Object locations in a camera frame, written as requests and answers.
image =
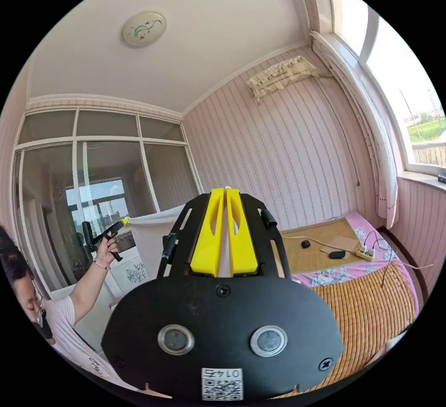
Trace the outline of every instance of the sky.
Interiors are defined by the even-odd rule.
[[[108,196],[124,194],[124,187],[121,180],[104,181],[101,183],[94,183],[89,186],[91,197],[93,200],[104,198]],[[88,202],[91,201],[90,196],[87,192],[86,186],[79,186],[80,199],[81,201]],[[76,198],[74,195],[74,189],[66,190],[66,199],[68,206],[76,205]],[[129,215],[127,204],[125,198],[118,198],[110,202],[102,202],[99,204],[101,213],[103,216],[112,215],[116,212],[119,213],[121,217]],[[93,228],[97,231],[98,229],[102,231],[107,226],[101,226],[99,223],[99,212],[96,206],[87,206],[83,208],[84,216],[86,221],[93,222]],[[80,219],[78,210],[72,211],[73,220],[80,226],[82,220]]]
[[[367,29],[367,5],[362,0],[341,0],[341,7],[339,35],[359,55]],[[408,106],[413,114],[439,109],[437,93],[420,61],[404,39],[381,17],[367,65],[398,118],[410,117]]]

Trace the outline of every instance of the woman's hand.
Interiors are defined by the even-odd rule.
[[[105,237],[102,239],[101,244],[96,252],[96,261],[103,266],[110,267],[110,263],[115,259],[112,252],[118,252],[118,247],[115,243],[115,238],[107,240]]]

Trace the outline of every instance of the woman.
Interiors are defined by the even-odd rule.
[[[104,238],[98,247],[95,260],[76,283],[72,293],[60,300],[45,300],[42,304],[33,285],[34,277],[28,263],[5,229],[0,226],[1,264],[21,307],[39,333],[56,351],[81,368],[136,391],[137,388],[124,382],[113,367],[86,345],[73,329],[95,304],[110,270],[110,263],[114,260],[113,252],[118,252],[115,240]],[[144,393],[164,396],[149,390],[148,387]]]

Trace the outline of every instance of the eyeglasses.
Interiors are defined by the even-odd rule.
[[[39,294],[36,294],[36,295],[37,295],[37,301],[34,302],[34,310],[37,311],[37,316],[36,316],[37,323],[42,327],[43,326],[42,314],[44,311],[43,304],[42,304],[43,296],[41,295],[40,299],[39,299]]]

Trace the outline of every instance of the bamboo mat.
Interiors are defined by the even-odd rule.
[[[323,243],[330,244],[330,241],[336,237],[346,237],[348,239],[359,240],[349,222],[345,218],[332,221],[325,221],[316,225],[310,225],[293,229],[291,231],[281,231],[283,245],[287,253],[289,270],[292,273],[319,271],[322,269],[337,268],[338,266],[351,265],[352,263],[361,262],[362,259],[354,254],[350,254],[347,259],[328,258],[326,252],[322,252],[322,245],[315,241],[309,240],[311,246],[302,248],[304,239],[286,239],[284,237],[305,236],[320,240]],[[277,250],[273,245],[274,256],[278,260]]]
[[[384,270],[381,268],[349,282],[312,288],[333,311],[341,330],[344,351],[332,372],[304,393],[363,369],[386,341],[396,337],[415,320],[415,304],[398,267],[390,264],[381,288]],[[277,397],[297,394],[300,393],[295,390]]]

